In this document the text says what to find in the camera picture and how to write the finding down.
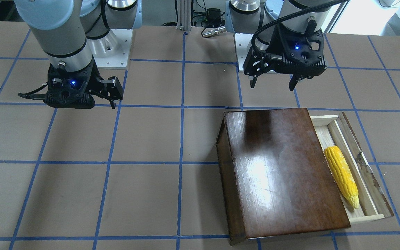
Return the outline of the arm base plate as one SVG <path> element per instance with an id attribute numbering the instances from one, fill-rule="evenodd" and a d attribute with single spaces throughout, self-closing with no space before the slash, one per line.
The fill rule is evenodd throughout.
<path id="1" fill-rule="evenodd" d="M 110 30 L 100 39 L 87 39 L 99 69 L 127 69 L 134 30 Z"/>
<path id="2" fill-rule="evenodd" d="M 252 34 L 245 33 L 235 33 L 235 54 L 237 56 L 237 63 L 239 68 L 239 73 L 243 73 L 243 64 L 245 62 L 246 56 L 249 52 L 251 46 Z"/>

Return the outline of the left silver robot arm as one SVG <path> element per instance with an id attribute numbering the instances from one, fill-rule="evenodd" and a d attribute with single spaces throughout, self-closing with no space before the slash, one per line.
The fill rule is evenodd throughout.
<path id="1" fill-rule="evenodd" d="M 229 0 L 225 26 L 229 33 L 250 34 L 243 73 L 254 88 L 260 75 L 274 71 L 291 75 L 289 89 L 327 69 L 322 24 L 341 0 Z"/>

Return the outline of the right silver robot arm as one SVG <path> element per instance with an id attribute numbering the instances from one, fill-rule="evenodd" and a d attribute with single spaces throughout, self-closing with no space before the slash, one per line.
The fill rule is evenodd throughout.
<path id="1" fill-rule="evenodd" d="M 116 76 L 103 79 L 96 58 L 120 53 L 113 30 L 142 25 L 140 0 L 16 0 L 16 9 L 50 60 L 47 82 L 19 93 L 59 109 L 92 109 L 94 96 L 114 109 L 124 90 Z"/>

